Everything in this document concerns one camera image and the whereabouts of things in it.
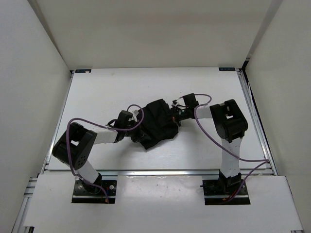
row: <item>gray wall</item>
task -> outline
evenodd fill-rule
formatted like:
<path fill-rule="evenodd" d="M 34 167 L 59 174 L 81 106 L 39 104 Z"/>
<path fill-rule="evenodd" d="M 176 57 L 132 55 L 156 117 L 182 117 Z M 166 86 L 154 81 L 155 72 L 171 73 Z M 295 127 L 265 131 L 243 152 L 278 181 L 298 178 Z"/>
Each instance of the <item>gray wall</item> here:
<path fill-rule="evenodd" d="M 26 0 L 0 1 L 0 232 L 42 167 L 70 73 Z"/>
<path fill-rule="evenodd" d="M 247 75 L 280 175 L 311 232 L 311 1 L 284 0 Z"/>
<path fill-rule="evenodd" d="M 30 0 L 81 67 L 241 67 L 271 0 Z"/>

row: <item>robotic arm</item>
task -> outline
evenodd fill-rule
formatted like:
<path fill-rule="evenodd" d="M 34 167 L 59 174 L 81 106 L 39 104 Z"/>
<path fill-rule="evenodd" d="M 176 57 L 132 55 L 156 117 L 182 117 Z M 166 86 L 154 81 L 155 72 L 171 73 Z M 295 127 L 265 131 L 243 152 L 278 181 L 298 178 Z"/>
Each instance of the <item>robotic arm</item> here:
<path fill-rule="evenodd" d="M 121 111 L 117 119 L 108 123 L 107 129 L 97 126 L 86 129 L 78 123 L 72 123 L 69 128 L 69 145 L 73 169 L 88 182 L 101 185 L 101 174 L 87 160 L 93 145 L 117 143 L 127 136 L 133 142 L 139 142 L 145 149 L 148 149 L 161 140 L 174 138 L 178 133 L 178 126 L 181 126 L 181 121 L 189 118 L 195 119 L 196 116 L 197 119 L 212 118 L 216 131 L 222 139 L 222 146 L 238 156 L 236 158 L 223 151 L 219 178 L 219 184 L 225 193 L 236 189 L 236 186 L 241 183 L 240 144 L 248 128 L 245 117 L 234 100 L 228 100 L 210 107 L 197 107 L 199 103 L 194 94 L 185 95 L 182 98 L 185 106 L 181 106 L 178 100 L 174 100 L 171 109 L 164 100 L 156 100 L 147 104 L 142 109 L 144 112 L 143 119 L 142 110 Z M 130 131 L 113 129 L 131 129 L 141 120 L 141 124 Z M 66 132 L 55 144 L 52 154 L 69 166 Z M 100 192 L 99 188 L 85 182 L 83 182 L 83 186 L 91 194 Z"/>

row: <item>black mounting plate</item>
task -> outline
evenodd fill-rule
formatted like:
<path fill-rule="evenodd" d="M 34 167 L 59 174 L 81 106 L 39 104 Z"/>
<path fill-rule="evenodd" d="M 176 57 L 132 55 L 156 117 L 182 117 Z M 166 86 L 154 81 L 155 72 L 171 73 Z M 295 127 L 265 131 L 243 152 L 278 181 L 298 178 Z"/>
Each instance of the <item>black mounting plate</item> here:
<path fill-rule="evenodd" d="M 117 192 L 117 181 L 102 180 L 102 187 L 107 192 L 109 204 L 114 204 L 116 202 L 115 195 Z M 107 204 L 103 192 L 99 192 L 98 194 L 91 194 L 87 192 L 83 188 L 81 180 L 76 180 L 76 182 L 74 183 L 71 203 Z"/>
<path fill-rule="evenodd" d="M 202 187 L 205 205 L 249 205 L 251 203 L 246 184 L 243 185 L 243 188 L 241 188 L 236 197 L 229 202 L 224 202 L 223 198 L 230 196 L 234 190 L 230 194 L 224 193 L 223 190 L 219 188 L 218 180 L 203 180 Z"/>

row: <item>black cloth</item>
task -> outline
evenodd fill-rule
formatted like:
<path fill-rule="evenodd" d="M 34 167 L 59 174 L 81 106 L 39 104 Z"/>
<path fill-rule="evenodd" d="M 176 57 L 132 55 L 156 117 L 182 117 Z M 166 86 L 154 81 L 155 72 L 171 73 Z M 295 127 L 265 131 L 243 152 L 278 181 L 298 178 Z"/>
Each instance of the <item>black cloth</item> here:
<path fill-rule="evenodd" d="M 139 142 L 145 149 L 155 146 L 158 142 L 165 139 L 172 139 L 178 134 L 178 126 L 173 121 L 169 105 L 163 100 L 156 100 L 148 103 L 144 110 L 144 120 L 140 125 L 144 136 Z"/>

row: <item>black bracket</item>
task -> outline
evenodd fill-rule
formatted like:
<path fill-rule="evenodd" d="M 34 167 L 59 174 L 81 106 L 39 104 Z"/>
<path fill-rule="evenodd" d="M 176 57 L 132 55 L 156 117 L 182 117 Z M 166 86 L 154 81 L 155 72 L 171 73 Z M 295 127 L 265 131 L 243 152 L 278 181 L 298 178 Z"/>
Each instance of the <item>black bracket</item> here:
<path fill-rule="evenodd" d="M 228 202 L 225 202 L 224 199 L 228 198 L 234 191 L 232 193 L 224 192 L 218 180 L 203 180 L 201 187 L 203 187 L 205 205 L 249 205 L 251 203 L 246 184 L 243 185 L 236 197 Z"/>
<path fill-rule="evenodd" d="M 108 195 L 109 204 L 114 204 L 116 202 L 115 196 L 117 192 L 117 181 L 102 180 L 102 187 Z M 76 180 L 74 183 L 71 203 L 107 204 L 105 195 L 102 191 L 98 194 L 91 194 L 87 192 L 83 188 L 83 182 L 81 180 Z"/>

